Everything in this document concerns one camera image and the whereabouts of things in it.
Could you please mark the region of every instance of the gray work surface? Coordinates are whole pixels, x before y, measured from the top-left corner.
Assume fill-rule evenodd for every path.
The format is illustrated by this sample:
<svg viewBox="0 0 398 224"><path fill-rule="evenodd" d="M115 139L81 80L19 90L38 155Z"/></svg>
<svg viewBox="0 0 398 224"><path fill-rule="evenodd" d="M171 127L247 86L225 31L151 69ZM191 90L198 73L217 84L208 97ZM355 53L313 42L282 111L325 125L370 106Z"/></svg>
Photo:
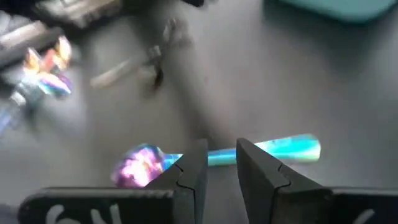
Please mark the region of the gray work surface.
<svg viewBox="0 0 398 224"><path fill-rule="evenodd" d="M222 148L238 137L303 133L322 145L319 162L293 166L303 175L327 186L398 187L396 12L349 26L261 0L161 7L152 20L120 18L74 40L83 60L67 73L73 95L47 99L1 142L4 203L41 187L111 185L114 163L142 142L183 152L200 138ZM142 76L89 87L156 42L170 15L187 20L193 45L166 56L157 92L145 91ZM247 222L234 166L211 168L207 192L204 223Z"/></svg>

